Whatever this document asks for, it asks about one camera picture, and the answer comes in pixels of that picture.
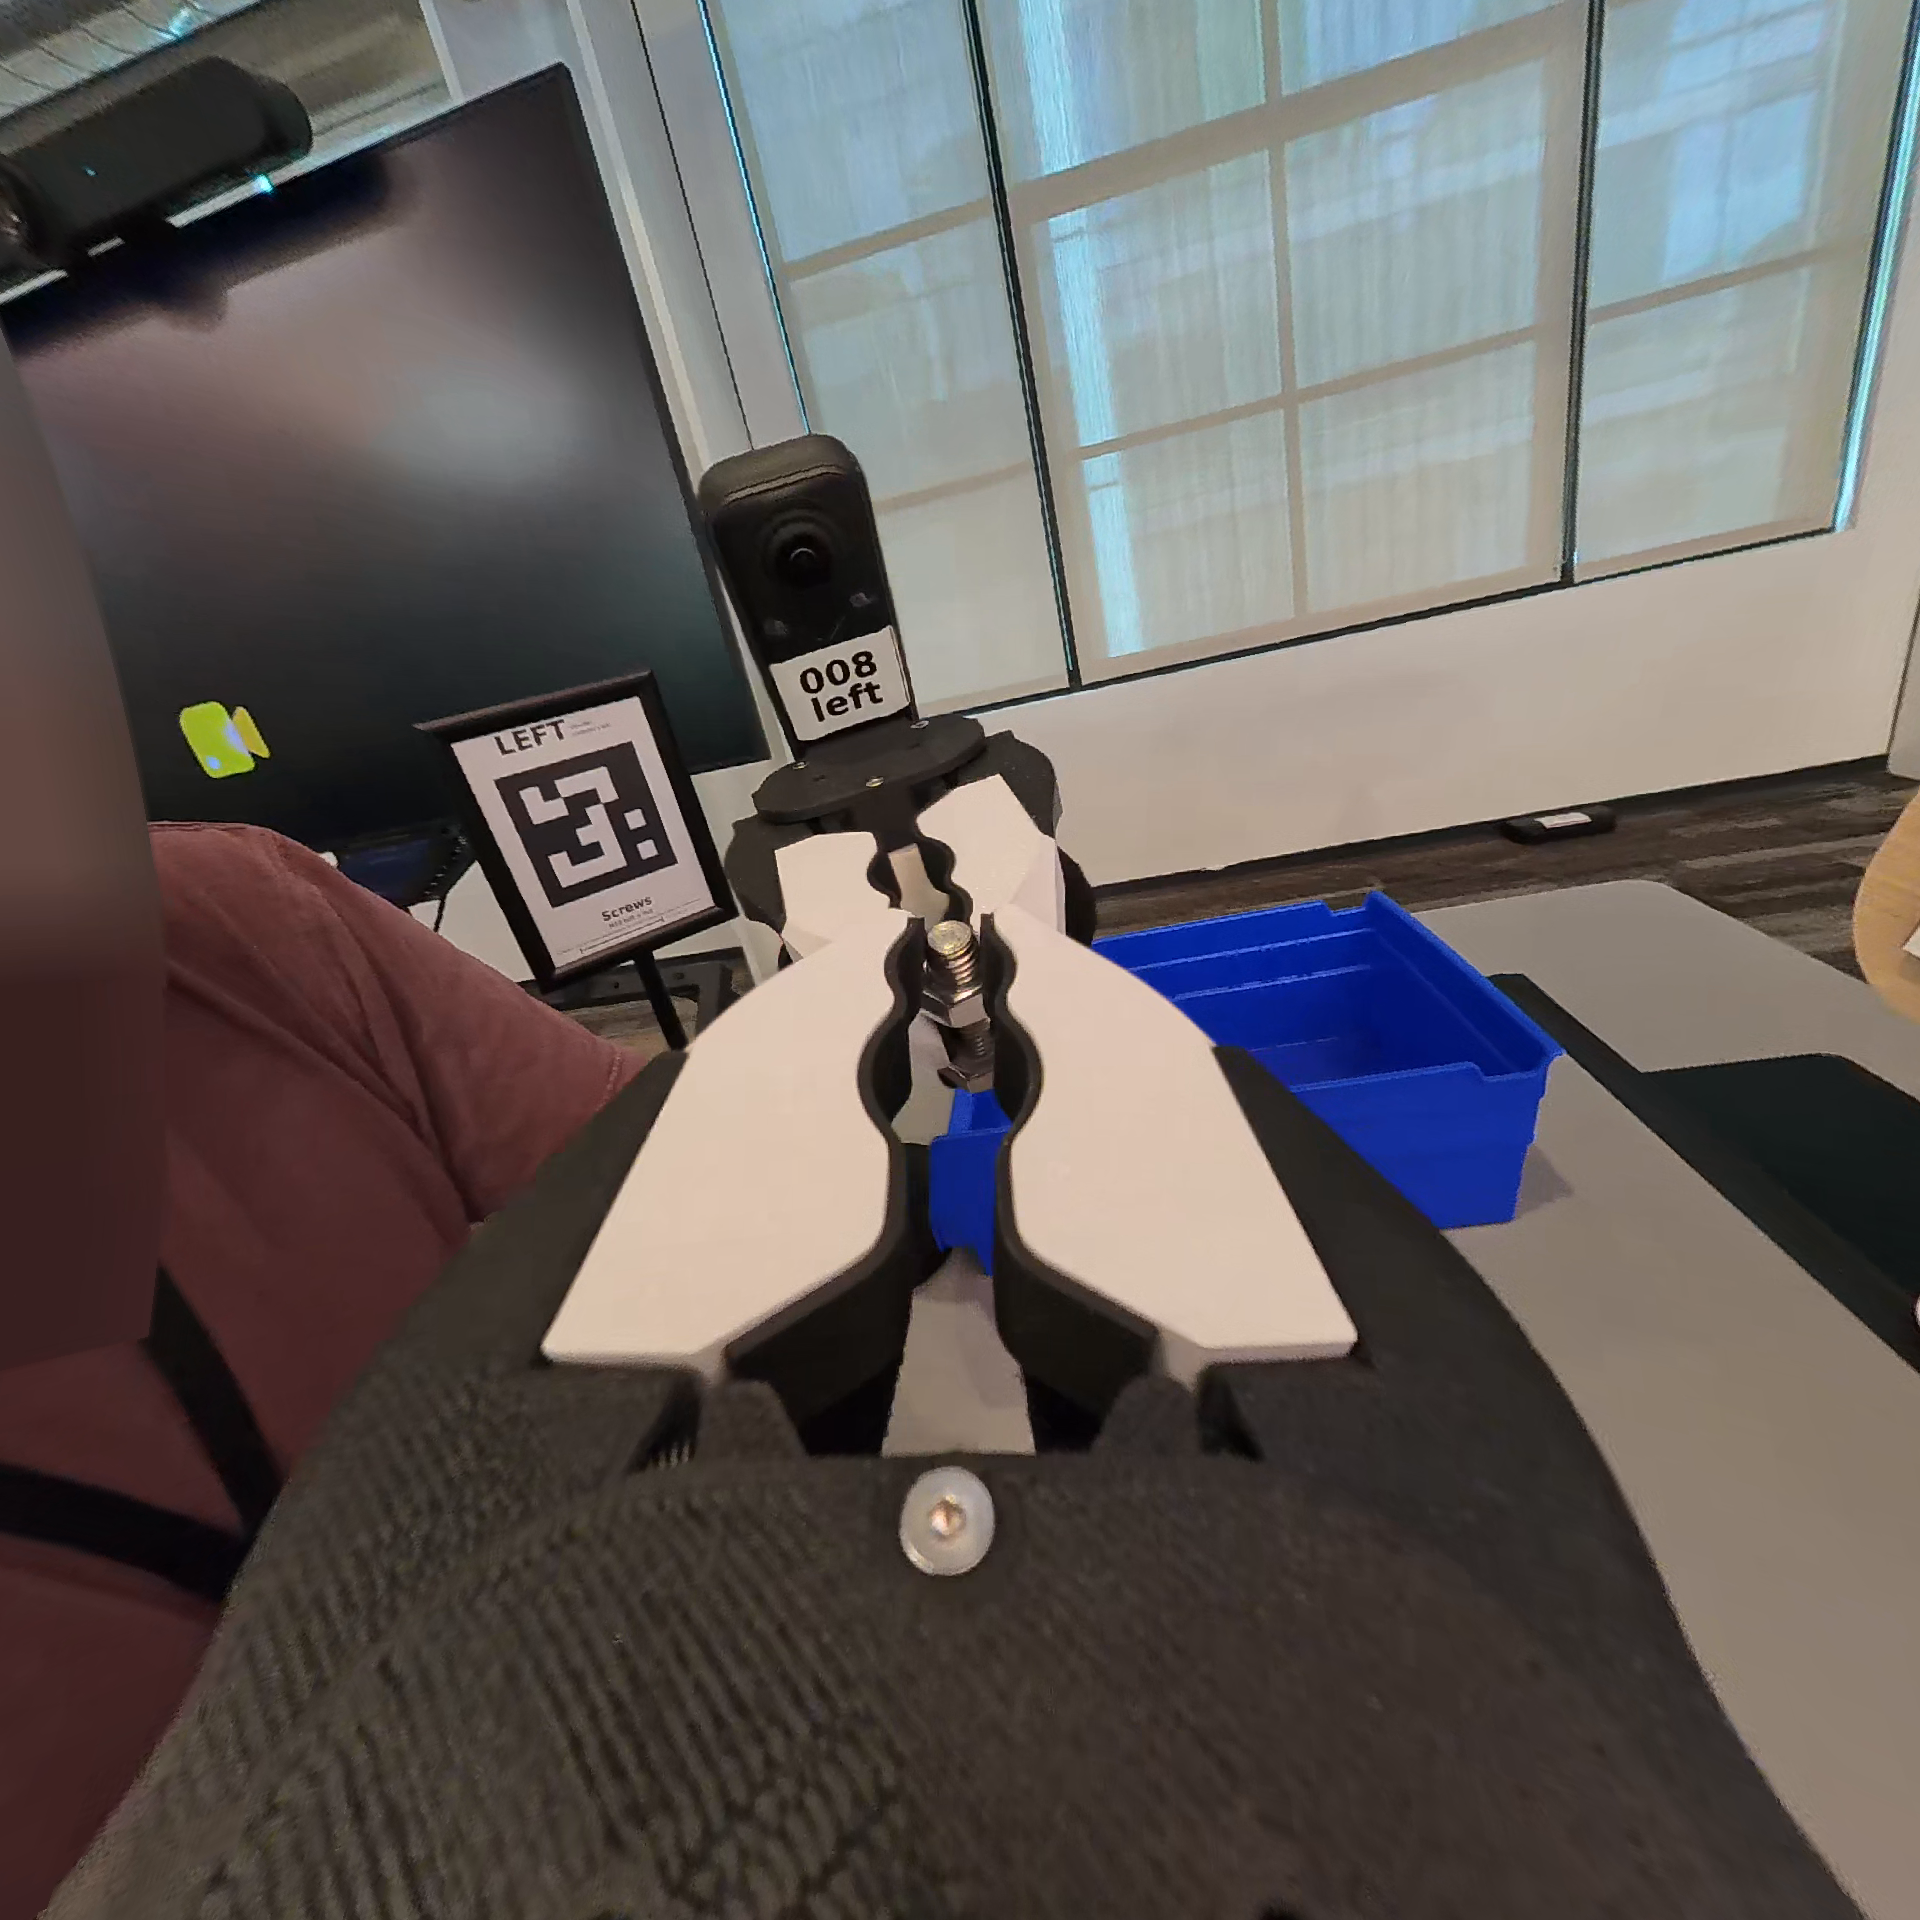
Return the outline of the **black easel stand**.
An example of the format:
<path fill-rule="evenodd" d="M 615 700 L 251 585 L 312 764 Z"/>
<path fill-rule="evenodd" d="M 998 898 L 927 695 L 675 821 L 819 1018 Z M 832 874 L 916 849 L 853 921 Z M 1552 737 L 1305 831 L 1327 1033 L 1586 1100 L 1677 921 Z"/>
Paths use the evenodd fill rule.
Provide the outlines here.
<path fill-rule="evenodd" d="M 649 954 L 594 972 L 558 997 L 556 1009 L 623 1049 L 682 1044 L 728 1013 L 752 985 L 743 947 Z"/>

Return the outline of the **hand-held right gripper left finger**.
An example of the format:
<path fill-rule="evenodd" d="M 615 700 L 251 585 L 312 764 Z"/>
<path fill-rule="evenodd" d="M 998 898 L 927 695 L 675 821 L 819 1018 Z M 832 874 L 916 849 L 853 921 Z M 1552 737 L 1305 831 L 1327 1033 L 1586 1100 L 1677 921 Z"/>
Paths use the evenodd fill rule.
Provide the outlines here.
<path fill-rule="evenodd" d="M 804 1448 L 885 1448 L 916 1289 L 916 921 L 863 908 L 671 1074 L 542 1361 L 767 1387 Z"/>

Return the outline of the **white framed window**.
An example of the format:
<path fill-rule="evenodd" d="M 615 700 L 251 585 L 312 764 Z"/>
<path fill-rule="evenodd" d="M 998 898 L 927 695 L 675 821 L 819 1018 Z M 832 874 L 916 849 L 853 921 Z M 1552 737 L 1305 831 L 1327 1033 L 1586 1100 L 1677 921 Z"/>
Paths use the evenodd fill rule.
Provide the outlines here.
<path fill-rule="evenodd" d="M 1828 534 L 1918 2 L 700 2 L 926 709 Z"/>

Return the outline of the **large black wall screen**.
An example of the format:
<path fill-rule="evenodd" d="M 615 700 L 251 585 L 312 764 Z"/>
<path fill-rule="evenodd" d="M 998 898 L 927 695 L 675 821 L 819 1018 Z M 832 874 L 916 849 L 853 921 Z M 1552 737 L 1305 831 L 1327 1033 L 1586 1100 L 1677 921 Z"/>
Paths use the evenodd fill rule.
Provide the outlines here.
<path fill-rule="evenodd" d="M 562 65 L 3 304 L 148 821 L 451 816 L 426 724 L 651 672 L 764 759 Z"/>

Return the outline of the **blue plastic bin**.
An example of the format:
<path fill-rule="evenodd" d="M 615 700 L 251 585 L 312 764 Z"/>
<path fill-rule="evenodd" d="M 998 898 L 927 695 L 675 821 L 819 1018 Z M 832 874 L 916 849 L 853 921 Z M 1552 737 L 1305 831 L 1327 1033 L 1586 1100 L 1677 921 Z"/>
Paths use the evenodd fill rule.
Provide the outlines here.
<path fill-rule="evenodd" d="M 1518 1220 L 1562 1049 L 1400 902 L 1288 902 L 1091 947 L 1247 1049 L 1432 1226 Z"/>

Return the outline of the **black framed tag sign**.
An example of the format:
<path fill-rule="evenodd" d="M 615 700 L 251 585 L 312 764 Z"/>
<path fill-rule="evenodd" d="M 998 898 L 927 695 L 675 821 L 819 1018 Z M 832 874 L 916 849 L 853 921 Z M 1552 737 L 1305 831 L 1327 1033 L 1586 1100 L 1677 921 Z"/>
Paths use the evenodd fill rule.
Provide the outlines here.
<path fill-rule="evenodd" d="M 722 855 L 651 672 L 417 724 L 533 987 L 733 921 Z"/>

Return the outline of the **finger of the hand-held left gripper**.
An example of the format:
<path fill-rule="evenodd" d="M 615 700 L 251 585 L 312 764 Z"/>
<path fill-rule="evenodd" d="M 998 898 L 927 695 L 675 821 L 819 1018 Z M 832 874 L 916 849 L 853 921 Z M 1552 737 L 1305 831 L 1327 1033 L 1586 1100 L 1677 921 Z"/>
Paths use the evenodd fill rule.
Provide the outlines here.
<path fill-rule="evenodd" d="M 905 913 L 971 921 L 1002 913 L 1068 936 L 1068 874 L 1054 839 L 1034 824 L 1002 775 L 962 784 L 926 804 L 905 845 Z"/>
<path fill-rule="evenodd" d="M 777 849 L 777 881 L 782 965 L 840 943 L 876 913 L 914 921 L 899 907 L 895 864 L 871 831 L 809 831 Z"/>

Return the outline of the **steel hex bolt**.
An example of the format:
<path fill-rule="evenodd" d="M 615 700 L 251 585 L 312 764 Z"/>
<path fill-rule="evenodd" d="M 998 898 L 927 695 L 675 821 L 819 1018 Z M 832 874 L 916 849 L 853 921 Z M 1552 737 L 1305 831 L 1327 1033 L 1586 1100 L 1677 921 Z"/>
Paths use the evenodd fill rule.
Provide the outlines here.
<path fill-rule="evenodd" d="M 937 978 L 978 978 L 987 993 L 987 962 L 979 936 L 971 921 L 937 921 L 926 928 L 926 972 Z M 958 1093 L 991 1093 L 997 1082 L 997 1029 L 946 1033 L 932 1023 L 942 1049 L 940 1079 Z"/>

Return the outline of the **black video conference bar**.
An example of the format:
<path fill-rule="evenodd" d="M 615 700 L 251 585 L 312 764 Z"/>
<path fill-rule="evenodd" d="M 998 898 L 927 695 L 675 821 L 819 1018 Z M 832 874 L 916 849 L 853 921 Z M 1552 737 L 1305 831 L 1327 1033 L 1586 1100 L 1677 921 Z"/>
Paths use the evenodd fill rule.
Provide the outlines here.
<path fill-rule="evenodd" d="M 3 153 L 3 272 L 67 272 L 311 148 L 312 122 L 289 81 L 194 61 Z"/>

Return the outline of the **wooden backing board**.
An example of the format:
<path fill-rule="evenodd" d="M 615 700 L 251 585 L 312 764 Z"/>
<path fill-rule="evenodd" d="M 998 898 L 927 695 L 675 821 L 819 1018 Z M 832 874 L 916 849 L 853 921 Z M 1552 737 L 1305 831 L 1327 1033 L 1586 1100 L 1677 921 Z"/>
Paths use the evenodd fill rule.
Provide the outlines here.
<path fill-rule="evenodd" d="M 1914 795 L 1873 855 L 1854 907 L 1861 978 L 1904 1023 L 1918 1023 L 1918 816 Z"/>

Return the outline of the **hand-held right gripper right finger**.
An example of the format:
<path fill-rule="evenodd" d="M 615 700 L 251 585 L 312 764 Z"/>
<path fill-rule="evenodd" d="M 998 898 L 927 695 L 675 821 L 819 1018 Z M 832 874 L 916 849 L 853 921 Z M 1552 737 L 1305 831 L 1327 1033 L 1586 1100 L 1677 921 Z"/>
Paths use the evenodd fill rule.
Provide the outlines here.
<path fill-rule="evenodd" d="M 1247 1093 L 1254 1059 L 1020 907 L 991 913 L 991 1321 L 1035 1448 L 1091 1448 L 1127 1387 L 1356 1357 Z"/>

